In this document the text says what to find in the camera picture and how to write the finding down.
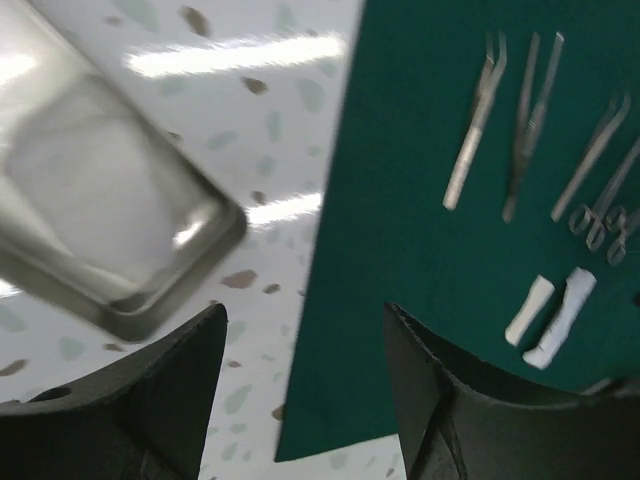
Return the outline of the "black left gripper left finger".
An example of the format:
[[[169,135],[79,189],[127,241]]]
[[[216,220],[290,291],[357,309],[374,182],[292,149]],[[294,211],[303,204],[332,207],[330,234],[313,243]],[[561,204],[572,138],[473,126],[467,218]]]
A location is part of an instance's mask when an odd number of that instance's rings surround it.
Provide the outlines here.
[[[213,304],[100,370],[2,403],[2,478],[197,478],[227,326]]]

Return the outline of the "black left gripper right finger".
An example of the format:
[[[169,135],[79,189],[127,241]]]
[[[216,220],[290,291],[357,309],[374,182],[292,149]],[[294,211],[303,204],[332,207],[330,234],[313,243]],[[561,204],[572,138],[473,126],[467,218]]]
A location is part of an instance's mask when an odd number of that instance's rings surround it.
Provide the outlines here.
[[[639,382],[567,393],[436,335],[394,304],[384,340],[410,479],[636,479]]]

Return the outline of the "white gauze pad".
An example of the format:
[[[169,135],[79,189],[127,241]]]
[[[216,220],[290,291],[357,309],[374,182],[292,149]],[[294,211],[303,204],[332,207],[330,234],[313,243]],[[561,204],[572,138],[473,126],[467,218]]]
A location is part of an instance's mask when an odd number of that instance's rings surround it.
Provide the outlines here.
[[[65,273],[106,301],[144,289],[205,224],[161,141],[104,81],[84,76],[25,121],[6,157]]]

